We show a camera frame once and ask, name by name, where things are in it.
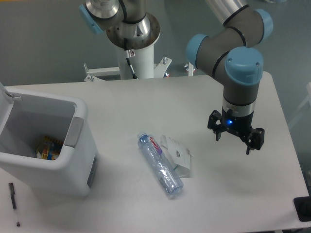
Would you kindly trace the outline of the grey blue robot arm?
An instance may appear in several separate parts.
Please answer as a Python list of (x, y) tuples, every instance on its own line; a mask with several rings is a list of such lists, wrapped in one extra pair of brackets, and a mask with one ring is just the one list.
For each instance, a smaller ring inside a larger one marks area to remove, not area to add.
[[(251, 124), (264, 61), (254, 46), (271, 34), (272, 18), (244, 0), (210, 0), (208, 5), (224, 30), (213, 37), (197, 34), (186, 46), (189, 63), (224, 88), (222, 110), (211, 113), (207, 127), (217, 139), (228, 132), (239, 137), (247, 150), (259, 150), (265, 131)], [(160, 27), (146, 11), (145, 1), (87, 0), (79, 10), (95, 34), (106, 33), (117, 47), (122, 79), (155, 77), (154, 56), (147, 50), (153, 49)]]

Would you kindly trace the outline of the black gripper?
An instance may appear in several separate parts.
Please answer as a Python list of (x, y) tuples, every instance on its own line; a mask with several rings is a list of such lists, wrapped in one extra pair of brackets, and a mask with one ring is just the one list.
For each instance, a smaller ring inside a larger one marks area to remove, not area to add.
[(251, 150), (261, 149), (265, 137), (263, 128), (252, 128), (253, 114), (254, 112), (247, 116), (233, 116), (224, 109), (222, 113), (214, 110), (209, 116), (207, 128), (213, 131), (216, 141), (219, 141), (222, 132), (239, 137), (246, 143), (246, 155), (249, 155)]

